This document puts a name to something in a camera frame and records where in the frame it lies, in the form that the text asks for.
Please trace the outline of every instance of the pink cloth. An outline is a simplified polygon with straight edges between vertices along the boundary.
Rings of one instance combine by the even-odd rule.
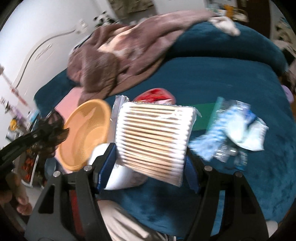
[[[73,88],[63,99],[62,101],[55,107],[55,110],[58,111],[61,116],[65,119],[65,121],[70,117],[72,112],[76,110],[78,106],[78,101],[81,96],[83,88],[75,87]],[[62,165],[59,161],[60,157],[58,152],[56,152],[55,158],[57,161]],[[65,169],[66,173],[71,173],[72,171]]]

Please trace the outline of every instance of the white cloth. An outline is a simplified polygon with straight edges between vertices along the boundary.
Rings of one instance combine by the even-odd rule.
[[[112,241],[169,241],[167,235],[140,224],[116,202],[100,200],[98,205]]]
[[[239,36],[240,31],[235,26],[234,22],[228,17],[214,17],[208,20],[216,28],[220,29],[222,32],[229,34],[230,36]]]

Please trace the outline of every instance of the screw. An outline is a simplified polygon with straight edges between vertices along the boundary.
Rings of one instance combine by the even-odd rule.
[[[58,177],[60,174],[61,174],[60,171],[55,171],[55,172],[53,173],[53,176],[54,176],[54,177]]]
[[[235,175],[236,175],[237,177],[242,177],[242,173],[241,173],[241,172],[235,172]]]
[[[90,171],[92,169],[91,165],[87,165],[83,168],[86,172]]]
[[[211,172],[213,170],[213,168],[211,166],[205,166],[205,170],[207,172]]]

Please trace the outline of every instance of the red container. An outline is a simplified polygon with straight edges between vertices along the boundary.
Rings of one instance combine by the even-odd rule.
[[[166,89],[162,89],[162,88],[155,88],[155,89],[148,90],[138,95],[133,101],[154,103],[154,102],[160,102],[162,100],[169,100],[169,104],[176,104],[175,97]]]

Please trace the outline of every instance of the person's hand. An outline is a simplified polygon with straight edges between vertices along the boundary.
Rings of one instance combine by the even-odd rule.
[[[32,213],[32,205],[29,203],[21,177],[15,173],[10,173],[5,179],[11,190],[0,191],[0,205],[3,206],[5,203],[10,202],[12,195],[14,195],[19,203],[17,211],[22,215],[30,215]]]

